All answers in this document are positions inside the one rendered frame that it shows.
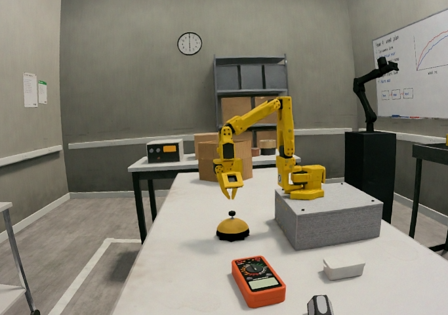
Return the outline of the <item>orange digital multimeter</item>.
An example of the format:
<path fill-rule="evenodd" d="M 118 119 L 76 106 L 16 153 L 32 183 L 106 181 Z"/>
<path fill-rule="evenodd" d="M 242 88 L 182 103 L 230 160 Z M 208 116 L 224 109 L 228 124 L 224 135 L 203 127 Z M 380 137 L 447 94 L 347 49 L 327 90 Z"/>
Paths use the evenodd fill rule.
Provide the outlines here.
<path fill-rule="evenodd" d="M 250 308 L 285 300 L 286 285 L 263 256 L 233 260 L 232 276 Z"/>

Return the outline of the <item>white storage tub with lid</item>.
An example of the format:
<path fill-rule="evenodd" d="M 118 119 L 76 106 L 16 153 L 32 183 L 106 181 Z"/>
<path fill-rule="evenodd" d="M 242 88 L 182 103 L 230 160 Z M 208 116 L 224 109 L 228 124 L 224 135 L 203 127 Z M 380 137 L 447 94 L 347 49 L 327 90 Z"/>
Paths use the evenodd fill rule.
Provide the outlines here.
<path fill-rule="evenodd" d="M 323 262 L 323 271 L 331 281 L 362 275 L 366 263 L 356 252 L 324 257 Z"/>

